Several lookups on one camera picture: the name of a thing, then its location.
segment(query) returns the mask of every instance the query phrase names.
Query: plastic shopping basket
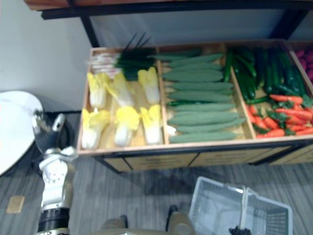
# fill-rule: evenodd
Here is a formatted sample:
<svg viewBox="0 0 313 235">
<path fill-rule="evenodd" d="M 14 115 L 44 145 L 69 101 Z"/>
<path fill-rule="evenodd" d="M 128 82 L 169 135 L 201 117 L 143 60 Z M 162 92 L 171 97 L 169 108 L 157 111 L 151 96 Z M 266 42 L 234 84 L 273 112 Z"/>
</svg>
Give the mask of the plastic shopping basket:
<svg viewBox="0 0 313 235">
<path fill-rule="evenodd" d="M 243 189 L 210 180 L 197 179 L 189 217 L 197 235 L 230 235 L 241 222 Z M 247 197 L 244 227 L 252 235 L 292 235 L 290 206 L 261 197 Z"/>
</svg>

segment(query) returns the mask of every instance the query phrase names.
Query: small paper on floor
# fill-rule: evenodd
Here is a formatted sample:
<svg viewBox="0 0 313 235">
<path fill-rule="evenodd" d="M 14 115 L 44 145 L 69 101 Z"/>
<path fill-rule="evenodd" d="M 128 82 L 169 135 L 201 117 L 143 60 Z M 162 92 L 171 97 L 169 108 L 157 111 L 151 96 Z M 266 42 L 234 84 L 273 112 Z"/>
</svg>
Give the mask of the small paper on floor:
<svg viewBox="0 0 313 235">
<path fill-rule="evenodd" d="M 25 198 L 23 196 L 12 196 L 10 198 L 6 213 L 17 214 L 21 213 Z"/>
</svg>

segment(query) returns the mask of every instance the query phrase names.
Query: orange carrot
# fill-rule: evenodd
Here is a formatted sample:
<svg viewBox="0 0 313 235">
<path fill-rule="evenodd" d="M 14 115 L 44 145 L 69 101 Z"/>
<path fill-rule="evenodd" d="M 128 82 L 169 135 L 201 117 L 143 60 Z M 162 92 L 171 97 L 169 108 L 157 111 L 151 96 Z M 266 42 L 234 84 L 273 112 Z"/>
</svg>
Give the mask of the orange carrot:
<svg viewBox="0 0 313 235">
<path fill-rule="evenodd" d="M 298 110 L 298 111 L 302 111 L 303 108 L 301 107 L 301 105 L 295 104 L 292 108 L 293 110 Z"/>
<path fill-rule="evenodd" d="M 260 118 L 259 116 L 255 116 L 255 124 L 263 129 L 267 129 L 268 127 L 265 125 L 265 123 L 263 122 L 262 118 Z"/>
<path fill-rule="evenodd" d="M 288 119 L 286 121 L 287 124 L 290 125 L 305 125 L 307 122 L 305 120 L 302 120 L 296 116 L 288 115 Z"/>
<path fill-rule="evenodd" d="M 301 135 L 311 135 L 313 134 L 313 127 L 308 127 L 302 131 L 297 131 L 296 136 L 301 136 Z"/>
<path fill-rule="evenodd" d="M 264 118 L 263 121 L 269 129 L 279 128 L 278 124 L 273 119 L 271 119 L 270 117 Z"/>
<path fill-rule="evenodd" d="M 250 109 L 249 109 L 249 106 L 246 106 L 247 107 L 247 112 L 248 112 L 248 116 L 249 116 L 249 119 L 252 123 L 255 123 L 255 117 L 252 115 Z"/>
<path fill-rule="evenodd" d="M 250 112 L 252 115 L 258 115 L 258 111 L 253 105 L 250 105 Z"/>
<path fill-rule="evenodd" d="M 313 114 L 313 109 L 309 109 L 309 108 L 305 107 L 304 110 Z"/>
<path fill-rule="evenodd" d="M 279 102 L 291 101 L 294 104 L 302 104 L 303 102 L 303 99 L 299 96 L 279 95 L 279 94 L 270 94 L 269 96 L 271 99 Z"/>
<path fill-rule="evenodd" d="M 272 137 L 282 137 L 285 135 L 285 131 L 283 129 L 275 129 L 267 132 L 263 135 L 257 135 L 257 138 L 272 138 Z"/>
<path fill-rule="evenodd" d="M 300 126 L 300 125 L 289 125 L 287 124 L 287 128 L 290 129 L 291 131 L 303 131 L 306 129 L 306 126 Z"/>
<path fill-rule="evenodd" d="M 292 109 L 275 109 L 278 113 L 285 113 L 288 115 L 294 115 L 300 119 L 311 120 L 313 118 L 313 114 L 308 111 L 298 111 Z"/>
</svg>

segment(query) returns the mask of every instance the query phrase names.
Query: gray carpet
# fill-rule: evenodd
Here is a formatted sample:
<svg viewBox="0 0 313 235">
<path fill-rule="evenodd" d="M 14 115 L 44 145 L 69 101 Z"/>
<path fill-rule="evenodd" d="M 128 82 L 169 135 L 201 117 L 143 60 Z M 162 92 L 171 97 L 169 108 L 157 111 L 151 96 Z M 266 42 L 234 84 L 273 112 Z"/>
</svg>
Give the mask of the gray carpet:
<svg viewBox="0 0 313 235">
<path fill-rule="evenodd" d="M 78 125 L 78 115 L 68 119 Z M 0 177 L 0 234 L 35 234 L 44 184 L 31 169 L 38 156 L 33 146 L 10 171 Z M 313 164 L 282 166 L 225 165 L 116 174 L 90 157 L 74 163 L 74 200 L 70 216 L 72 235 L 100 229 L 106 219 L 126 214 L 131 228 L 164 230 L 171 204 L 189 205 L 199 176 L 220 182 L 244 184 L 262 196 L 290 205 L 293 232 L 313 232 Z M 13 195 L 23 195 L 19 214 L 6 214 Z"/>
</svg>

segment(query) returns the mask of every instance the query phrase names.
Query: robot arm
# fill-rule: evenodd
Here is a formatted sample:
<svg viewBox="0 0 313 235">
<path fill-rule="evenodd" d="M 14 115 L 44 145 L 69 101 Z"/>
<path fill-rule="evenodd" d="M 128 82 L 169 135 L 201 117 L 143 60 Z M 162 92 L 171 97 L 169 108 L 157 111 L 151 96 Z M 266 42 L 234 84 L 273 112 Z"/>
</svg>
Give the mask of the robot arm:
<svg viewBox="0 0 313 235">
<path fill-rule="evenodd" d="M 78 157 L 73 147 L 57 147 L 65 117 L 58 115 L 51 127 L 42 113 L 35 112 L 33 130 L 36 145 L 43 153 L 39 168 L 45 188 L 37 235 L 69 235 L 69 211 L 73 199 L 74 167 L 69 163 Z"/>
</svg>

